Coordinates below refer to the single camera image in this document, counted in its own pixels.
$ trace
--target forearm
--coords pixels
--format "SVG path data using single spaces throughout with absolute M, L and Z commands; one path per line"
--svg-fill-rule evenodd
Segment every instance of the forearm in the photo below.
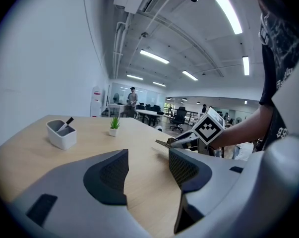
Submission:
M 219 148 L 253 141 L 263 137 L 269 128 L 272 114 L 272 107 L 261 106 L 248 119 L 225 129 L 210 145 L 213 148 Z

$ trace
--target person in black shirt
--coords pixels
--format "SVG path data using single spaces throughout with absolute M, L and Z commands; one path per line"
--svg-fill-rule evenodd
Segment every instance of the person in black shirt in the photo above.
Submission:
M 292 74 L 299 60 L 299 27 L 285 0 L 258 0 L 262 10 L 259 38 L 262 43 L 265 84 L 261 107 L 247 120 L 226 129 L 211 144 L 211 148 L 236 145 L 264 137 L 263 149 L 284 138 L 287 128 L 271 98 Z M 294 2 L 286 0 L 294 8 Z
M 205 113 L 207 111 L 207 105 L 203 104 L 202 112 Z

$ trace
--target pen holder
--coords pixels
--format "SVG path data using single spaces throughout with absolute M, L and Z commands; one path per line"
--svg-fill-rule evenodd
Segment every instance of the pen holder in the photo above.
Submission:
M 62 120 L 53 120 L 46 123 L 48 138 L 50 142 L 62 149 L 69 149 L 76 143 L 76 130 L 68 125 L 67 128 L 57 132 L 65 122 Z

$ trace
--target person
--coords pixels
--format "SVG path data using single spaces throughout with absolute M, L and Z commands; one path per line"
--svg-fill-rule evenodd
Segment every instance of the person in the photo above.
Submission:
M 222 146 L 254 141 L 264 136 L 262 150 L 277 139 L 287 136 L 287 128 L 272 102 L 272 96 L 292 74 L 299 60 L 299 0 L 258 0 L 259 37 L 265 83 L 261 107 L 248 119 L 232 126 L 209 145 L 210 152 Z
M 127 105 L 132 106 L 135 109 L 136 103 L 138 101 L 138 95 L 137 95 L 137 93 L 135 93 L 135 87 L 132 86 L 130 88 L 130 90 L 131 90 L 131 93 L 127 97 Z
M 247 161 L 253 152 L 253 148 L 254 144 L 251 141 L 235 145 L 232 159 Z
M 207 111 L 207 105 L 203 104 L 202 112 L 205 113 Z

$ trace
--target potted plant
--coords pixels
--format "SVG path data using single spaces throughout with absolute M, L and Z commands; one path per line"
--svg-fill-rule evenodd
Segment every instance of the potted plant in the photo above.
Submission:
M 116 137 L 119 131 L 120 127 L 120 119 L 118 117 L 113 117 L 111 121 L 111 127 L 110 127 L 110 136 Z

